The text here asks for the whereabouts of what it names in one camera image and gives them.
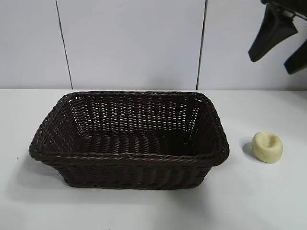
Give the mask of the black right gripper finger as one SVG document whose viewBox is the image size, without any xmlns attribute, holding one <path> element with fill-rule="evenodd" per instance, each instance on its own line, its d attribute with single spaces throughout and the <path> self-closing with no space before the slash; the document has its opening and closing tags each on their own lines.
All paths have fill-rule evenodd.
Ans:
<svg viewBox="0 0 307 230">
<path fill-rule="evenodd" d="M 250 60 L 256 62 L 283 40 L 298 33 L 294 14 L 284 8 L 267 4 L 259 32 L 248 51 Z"/>
<path fill-rule="evenodd" d="M 304 42 L 284 63 L 288 74 L 295 74 L 307 67 L 307 42 Z"/>
</svg>

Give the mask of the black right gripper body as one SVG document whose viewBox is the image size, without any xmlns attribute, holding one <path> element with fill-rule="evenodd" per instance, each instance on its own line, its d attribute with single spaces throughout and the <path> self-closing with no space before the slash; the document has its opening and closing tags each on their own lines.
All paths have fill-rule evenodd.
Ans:
<svg viewBox="0 0 307 230">
<path fill-rule="evenodd" d="M 292 22 L 295 17 L 307 20 L 307 1 L 306 0 L 262 0 L 262 4 L 269 5 L 266 10 L 269 16 L 263 17 L 263 21 L 270 23 Z"/>
</svg>

